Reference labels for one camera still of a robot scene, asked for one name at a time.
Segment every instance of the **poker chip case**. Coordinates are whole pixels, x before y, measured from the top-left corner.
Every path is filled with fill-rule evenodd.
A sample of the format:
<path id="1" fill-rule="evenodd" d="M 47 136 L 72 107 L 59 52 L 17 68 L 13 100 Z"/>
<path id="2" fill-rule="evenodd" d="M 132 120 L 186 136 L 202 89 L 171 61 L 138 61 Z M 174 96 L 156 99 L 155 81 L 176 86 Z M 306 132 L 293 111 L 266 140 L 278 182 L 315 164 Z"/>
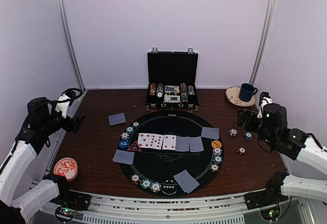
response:
<path id="1" fill-rule="evenodd" d="M 149 85 L 146 108 L 198 109 L 199 101 L 195 87 L 197 63 L 198 54 L 190 50 L 188 52 L 148 52 Z M 166 94 L 166 85 L 178 86 L 179 93 Z M 184 90 L 188 90 L 189 93 L 183 94 Z M 163 95 L 158 97 L 157 92 L 163 92 Z"/>

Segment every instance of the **poker chip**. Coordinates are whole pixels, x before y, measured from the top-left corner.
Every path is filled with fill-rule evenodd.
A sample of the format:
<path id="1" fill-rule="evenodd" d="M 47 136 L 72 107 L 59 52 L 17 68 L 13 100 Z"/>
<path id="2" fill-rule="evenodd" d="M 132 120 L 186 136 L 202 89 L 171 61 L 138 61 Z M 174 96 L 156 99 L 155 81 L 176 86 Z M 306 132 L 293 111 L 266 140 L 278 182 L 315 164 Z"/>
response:
<path id="1" fill-rule="evenodd" d="M 119 148 L 126 149 L 128 147 L 128 141 L 127 140 L 121 140 L 118 143 Z"/>
<path id="2" fill-rule="evenodd" d="M 158 182 L 155 182 L 151 185 L 151 191 L 159 192 L 161 190 L 161 185 Z"/>
<path id="3" fill-rule="evenodd" d="M 219 147 L 217 147 L 217 148 L 213 149 L 213 153 L 215 156 L 220 156 L 222 153 L 222 150 Z"/>
<path id="4" fill-rule="evenodd" d="M 139 127 L 139 122 L 134 122 L 134 123 L 133 123 L 133 127 L 134 127 L 134 128 Z"/>
<path id="5" fill-rule="evenodd" d="M 232 137 L 235 137 L 236 135 L 238 134 L 237 130 L 232 128 L 230 131 L 229 131 L 229 135 L 232 136 Z"/>
<path id="6" fill-rule="evenodd" d="M 153 95 L 153 96 L 155 96 L 155 94 L 156 94 L 156 90 L 157 90 L 157 84 L 155 84 L 155 83 L 151 83 L 151 84 L 150 84 L 149 95 Z"/>
<path id="7" fill-rule="evenodd" d="M 219 167 L 217 164 L 212 164 L 212 165 L 210 166 L 210 170 L 211 170 L 212 173 L 216 173 L 216 172 L 218 172 L 219 169 L 220 169 L 220 167 Z"/>
<path id="8" fill-rule="evenodd" d="M 244 147 L 239 147 L 239 148 L 237 148 L 237 153 L 239 155 L 244 155 L 244 154 L 246 154 L 246 150 Z"/>
<path id="9" fill-rule="evenodd" d="M 126 132 L 128 134 L 132 134 L 134 132 L 134 128 L 132 126 L 129 126 L 129 127 L 126 128 Z"/>
<path id="10" fill-rule="evenodd" d="M 129 139 L 129 134 L 126 133 L 126 132 L 123 132 L 123 133 L 121 134 L 121 137 L 122 137 L 123 140 L 127 140 L 127 139 Z"/>
<path id="11" fill-rule="evenodd" d="M 221 144 L 221 142 L 220 141 L 212 141 L 211 142 L 211 146 L 213 147 L 213 148 L 221 148 L 222 147 L 222 144 Z"/>
<path id="12" fill-rule="evenodd" d="M 250 132 L 245 132 L 245 134 L 244 134 L 244 138 L 245 138 L 247 141 L 250 141 L 250 140 L 252 140 L 253 135 L 252 135 Z"/>
<path id="13" fill-rule="evenodd" d="M 143 180 L 141 181 L 141 187 L 144 189 L 147 189 L 151 186 L 151 182 L 149 180 Z"/>
<path id="14" fill-rule="evenodd" d="M 165 195 L 173 195 L 177 192 L 177 183 L 174 180 L 166 180 L 162 185 L 162 192 Z"/>
<path id="15" fill-rule="evenodd" d="M 162 98 L 164 96 L 164 85 L 162 83 L 157 86 L 157 97 Z"/>
<path id="16" fill-rule="evenodd" d="M 134 184 L 134 185 L 138 185 L 142 182 L 140 176 L 138 174 L 133 174 L 131 175 L 131 182 Z"/>
<path id="17" fill-rule="evenodd" d="M 222 161 L 223 161 L 223 159 L 222 159 L 221 156 L 215 156 L 215 157 L 214 157 L 214 162 L 215 162 L 215 163 L 220 164 Z"/>
<path id="18" fill-rule="evenodd" d="M 188 89 L 185 83 L 180 85 L 180 99 L 182 103 L 187 103 L 188 100 Z"/>
<path id="19" fill-rule="evenodd" d="M 189 85 L 188 86 L 188 95 L 195 95 L 194 86 L 193 85 Z"/>

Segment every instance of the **white wall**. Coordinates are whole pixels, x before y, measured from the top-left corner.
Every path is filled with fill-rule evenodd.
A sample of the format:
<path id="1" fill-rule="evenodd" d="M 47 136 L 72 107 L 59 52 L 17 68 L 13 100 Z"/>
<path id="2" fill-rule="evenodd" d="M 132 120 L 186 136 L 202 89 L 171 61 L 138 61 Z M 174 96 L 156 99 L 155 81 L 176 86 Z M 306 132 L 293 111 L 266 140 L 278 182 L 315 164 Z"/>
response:
<path id="1" fill-rule="evenodd" d="M 327 145 L 327 0 L 277 0 L 258 88 L 287 108 L 290 128 L 312 132 Z M 305 164 L 286 163 L 296 176 L 327 179 Z M 325 206 L 313 204 L 325 223 Z"/>
<path id="2" fill-rule="evenodd" d="M 65 0 L 87 88 L 147 87 L 147 50 L 199 51 L 198 87 L 248 82 L 267 0 Z"/>
<path id="3" fill-rule="evenodd" d="M 36 97 L 58 99 L 77 87 L 56 0 L 0 0 L 0 161 L 9 152 Z M 56 136 L 52 137 L 52 146 Z M 44 173 L 52 149 L 44 147 L 27 169 L 16 196 Z"/>

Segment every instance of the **case latch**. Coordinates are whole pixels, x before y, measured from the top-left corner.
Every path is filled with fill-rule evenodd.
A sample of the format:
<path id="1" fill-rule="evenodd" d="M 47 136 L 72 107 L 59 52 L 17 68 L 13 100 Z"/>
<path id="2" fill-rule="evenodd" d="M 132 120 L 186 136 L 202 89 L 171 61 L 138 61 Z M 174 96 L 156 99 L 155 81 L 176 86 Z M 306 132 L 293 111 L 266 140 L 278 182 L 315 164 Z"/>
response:
<path id="1" fill-rule="evenodd" d="M 189 48 L 188 48 L 188 53 L 189 53 L 189 54 L 194 54 L 194 51 L 193 51 L 193 48 L 192 48 L 192 47 L 189 47 Z"/>
<path id="2" fill-rule="evenodd" d="M 157 53 L 158 53 L 158 47 L 153 47 L 152 54 L 157 54 Z"/>

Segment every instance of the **open case lid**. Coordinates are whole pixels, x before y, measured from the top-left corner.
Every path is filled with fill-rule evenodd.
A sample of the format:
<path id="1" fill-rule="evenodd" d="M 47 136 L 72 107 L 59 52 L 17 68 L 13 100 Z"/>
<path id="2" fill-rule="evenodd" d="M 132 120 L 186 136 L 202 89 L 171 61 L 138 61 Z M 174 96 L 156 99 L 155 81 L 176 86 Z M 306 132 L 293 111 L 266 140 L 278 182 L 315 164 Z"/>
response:
<path id="1" fill-rule="evenodd" d="M 197 53 L 148 53 L 149 82 L 173 85 L 195 83 L 197 64 Z"/>

